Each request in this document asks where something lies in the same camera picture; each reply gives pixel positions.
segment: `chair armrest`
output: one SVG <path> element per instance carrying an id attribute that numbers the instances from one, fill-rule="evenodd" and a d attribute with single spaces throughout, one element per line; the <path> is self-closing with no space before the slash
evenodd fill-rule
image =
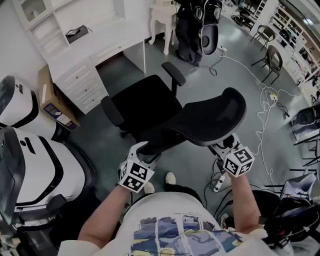
<path id="1" fill-rule="evenodd" d="M 179 86 L 183 86 L 186 83 L 184 75 L 171 62 L 164 62 L 161 66 Z"/>
<path id="2" fill-rule="evenodd" d="M 106 96 L 101 100 L 101 106 L 106 116 L 115 126 L 119 126 L 125 122 L 110 96 Z"/>

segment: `desk drawer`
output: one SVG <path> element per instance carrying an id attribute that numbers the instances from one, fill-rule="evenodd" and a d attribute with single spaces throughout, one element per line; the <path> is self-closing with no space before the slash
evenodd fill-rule
<path id="1" fill-rule="evenodd" d="M 101 100 L 107 96 L 107 90 L 104 86 L 97 88 L 89 96 L 85 97 L 76 106 L 85 114 L 92 110 L 95 106 L 99 105 Z"/>
<path id="2" fill-rule="evenodd" d="M 115 43 L 115 45 L 108 47 L 108 48 L 104 48 L 104 49 L 100 49 L 99 51 L 95 52 L 93 55 L 91 55 L 91 59 L 92 62 L 95 66 L 97 66 L 98 64 L 104 62 L 105 60 L 109 59 L 110 57 L 122 52 L 123 50 L 136 45 L 137 43 L 139 43 L 138 38 L 135 37 L 131 37 L 129 39 L 123 40 L 121 42 L 117 42 Z"/>
<path id="3" fill-rule="evenodd" d="M 74 103 L 78 104 L 85 97 L 89 96 L 95 89 L 103 87 L 99 76 L 92 75 L 85 81 L 81 82 L 77 87 L 75 87 L 70 93 L 67 94 L 67 97 Z"/>
<path id="4" fill-rule="evenodd" d="M 65 94 L 67 94 L 70 90 L 72 90 L 71 85 L 72 88 L 74 88 L 73 84 L 77 83 L 75 84 L 75 86 L 77 86 L 78 83 L 83 82 L 90 76 L 94 75 L 96 72 L 97 71 L 92 62 L 90 60 L 87 60 L 64 73 L 64 75 L 56 81 L 56 84 L 59 85 L 60 89 Z"/>

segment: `person's arm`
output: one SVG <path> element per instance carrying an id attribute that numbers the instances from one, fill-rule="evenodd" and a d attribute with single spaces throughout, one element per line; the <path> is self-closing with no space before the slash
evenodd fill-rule
<path id="1" fill-rule="evenodd" d="M 232 177 L 231 184 L 235 230 L 249 234 L 256 229 L 261 229 L 262 226 L 259 225 L 261 214 L 247 177 L 245 175 Z"/>
<path id="2" fill-rule="evenodd" d="M 78 240 L 91 242 L 99 248 L 109 243 L 129 195 L 128 189 L 116 186 L 84 223 Z"/>

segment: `white wall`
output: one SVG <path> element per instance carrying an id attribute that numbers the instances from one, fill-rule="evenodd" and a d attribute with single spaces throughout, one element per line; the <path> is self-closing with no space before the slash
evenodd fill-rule
<path id="1" fill-rule="evenodd" d="M 38 72 L 47 63 L 27 36 L 12 0 L 0 5 L 0 34 L 0 80 L 13 75 L 37 89 Z"/>

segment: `chair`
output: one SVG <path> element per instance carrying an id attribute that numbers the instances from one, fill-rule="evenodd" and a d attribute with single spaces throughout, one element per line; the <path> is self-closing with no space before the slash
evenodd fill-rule
<path id="1" fill-rule="evenodd" d="M 302 160 L 309 160 L 303 165 L 312 166 L 320 162 L 320 138 L 308 140 L 305 142 L 308 145 L 308 151 L 314 153 L 314 156 L 308 155 L 307 157 L 302 157 Z"/>
<path id="2" fill-rule="evenodd" d="M 275 55 L 279 59 L 278 63 L 275 62 L 277 60 L 276 58 L 274 58 Z M 280 71 L 281 71 L 282 64 L 283 64 L 282 57 L 281 57 L 280 53 L 273 45 L 269 45 L 268 50 L 265 54 L 265 57 L 255 63 L 253 63 L 251 66 L 254 66 L 255 64 L 257 64 L 259 62 L 264 62 L 265 65 L 268 65 L 268 67 L 269 67 L 269 74 L 266 76 L 265 79 L 263 79 L 262 83 L 270 76 L 270 74 L 272 72 L 274 72 L 275 74 L 277 74 L 277 77 L 272 81 L 271 84 L 273 84 L 280 76 Z"/>
<path id="3" fill-rule="evenodd" d="M 314 173 L 288 179 L 284 185 L 265 185 L 266 188 L 281 188 L 280 199 L 288 197 L 309 198 L 312 187 L 317 180 Z"/>
<path id="4" fill-rule="evenodd" d="M 258 30 L 257 32 L 254 34 L 254 36 L 252 37 L 251 41 L 253 39 L 259 39 L 259 38 L 262 38 L 263 41 L 265 42 L 264 45 L 262 46 L 261 50 L 264 48 L 264 47 L 267 47 L 268 46 L 268 43 L 271 42 L 272 40 L 274 40 L 276 38 L 276 34 L 275 32 L 268 26 L 266 25 L 260 25 L 258 27 Z"/>
<path id="5" fill-rule="evenodd" d="M 214 145 L 239 127 L 246 101 L 237 90 L 227 88 L 218 97 L 182 107 L 176 98 L 177 85 L 186 80 L 170 62 L 162 67 L 172 77 L 171 91 L 152 75 L 101 101 L 105 114 L 124 135 L 132 134 L 137 143 L 149 142 L 141 154 L 156 155 L 186 140 L 203 147 Z"/>

